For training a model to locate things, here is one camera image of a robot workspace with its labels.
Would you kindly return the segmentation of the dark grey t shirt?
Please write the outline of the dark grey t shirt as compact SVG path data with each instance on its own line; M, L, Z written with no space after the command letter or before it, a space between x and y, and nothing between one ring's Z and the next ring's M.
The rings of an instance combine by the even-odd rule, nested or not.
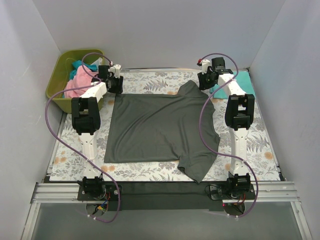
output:
M118 94L107 138L105 163L171 162L201 182L217 158L220 136L215 108L189 80L177 94Z

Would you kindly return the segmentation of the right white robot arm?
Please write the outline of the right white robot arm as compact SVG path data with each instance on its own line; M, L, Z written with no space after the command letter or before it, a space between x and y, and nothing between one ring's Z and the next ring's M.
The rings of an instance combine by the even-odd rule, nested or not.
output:
M231 162L225 186L217 188L214 193L226 195L236 200L236 204L243 203L246 193L250 191L251 176L247 160L247 138L254 120L255 96L246 93L237 83L236 75L226 68L223 57L211 60L205 57L198 60L201 67L198 74L199 89L207 90L215 85L225 92L228 101L224 120L229 129L231 140Z

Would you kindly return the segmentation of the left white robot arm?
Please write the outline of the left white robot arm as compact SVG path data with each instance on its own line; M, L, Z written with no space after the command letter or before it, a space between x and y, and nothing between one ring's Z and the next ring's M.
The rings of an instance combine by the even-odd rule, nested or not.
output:
M86 195L95 200L103 199L107 193L103 173L93 166L98 160L97 133L101 127L99 101L107 92L123 92L121 70L119 64L99 65L97 70L82 65L68 84L75 88L70 94L72 127L79 136L85 156L83 178L79 185Z

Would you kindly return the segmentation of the white plastic bag in bin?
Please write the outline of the white plastic bag in bin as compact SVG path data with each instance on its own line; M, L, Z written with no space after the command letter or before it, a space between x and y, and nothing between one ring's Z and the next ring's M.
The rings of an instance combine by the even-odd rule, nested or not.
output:
M103 64L103 61L104 61L104 60L103 60L101 57L99 57L96 61L94 61L94 62L92 63L92 65L93 65L93 66L96 66L96 68L98 69L99 66Z

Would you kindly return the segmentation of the pink t shirt in bin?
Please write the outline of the pink t shirt in bin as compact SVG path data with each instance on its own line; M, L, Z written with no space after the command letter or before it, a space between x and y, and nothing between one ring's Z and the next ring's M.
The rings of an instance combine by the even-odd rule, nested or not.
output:
M89 86L92 82L92 77L89 76L85 70L90 73L90 75L95 76L98 74L98 69L96 66L84 66L82 67L81 65L76 69L75 75L73 76L73 78L71 78L65 89L67 90L66 92L64 92L64 98L78 98L81 95L83 95L88 88L82 88L85 86Z

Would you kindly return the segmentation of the folded teal t shirt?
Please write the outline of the folded teal t shirt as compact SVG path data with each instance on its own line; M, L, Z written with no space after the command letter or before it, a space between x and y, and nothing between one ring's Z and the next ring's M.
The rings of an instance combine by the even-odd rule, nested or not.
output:
M247 94L252 94L256 97L256 93L254 91L249 73L247 71L240 71L235 79L239 87L242 88L244 92L246 92ZM217 91L213 95L213 97L216 99L228 99L228 95L224 92L223 89Z

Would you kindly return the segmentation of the teal cloth in bin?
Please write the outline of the teal cloth in bin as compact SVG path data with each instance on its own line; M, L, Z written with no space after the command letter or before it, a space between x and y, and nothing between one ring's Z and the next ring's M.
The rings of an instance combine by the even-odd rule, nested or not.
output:
M84 64L91 72L97 72L98 71L98 68L95 64L92 64L92 65L89 65L89 64ZM79 67L82 66L82 61L81 60L77 60L77 61L74 61L72 63L72 66L73 66L73 70L70 72L69 74L69 80L73 80L74 77L76 76L77 74L77 70Z

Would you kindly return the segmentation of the green plastic laundry bin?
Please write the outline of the green plastic laundry bin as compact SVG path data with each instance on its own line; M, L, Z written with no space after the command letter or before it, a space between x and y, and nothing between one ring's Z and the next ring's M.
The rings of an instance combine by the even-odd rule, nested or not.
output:
M75 61L80 61L82 58L89 53L99 53L104 54L100 49L73 49L64 52L58 59L53 69L51 78L47 85L45 94L48 99L52 97L57 92L65 89L70 73L75 68L72 63ZM56 105L65 113L70 114L72 110L71 99L64 98L64 94L61 93L57 95L51 102L56 103Z

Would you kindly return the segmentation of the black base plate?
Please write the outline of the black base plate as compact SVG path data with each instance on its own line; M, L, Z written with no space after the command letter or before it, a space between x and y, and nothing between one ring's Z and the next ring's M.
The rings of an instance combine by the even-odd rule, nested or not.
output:
M231 200L224 181L120 181L120 210L222 211Z

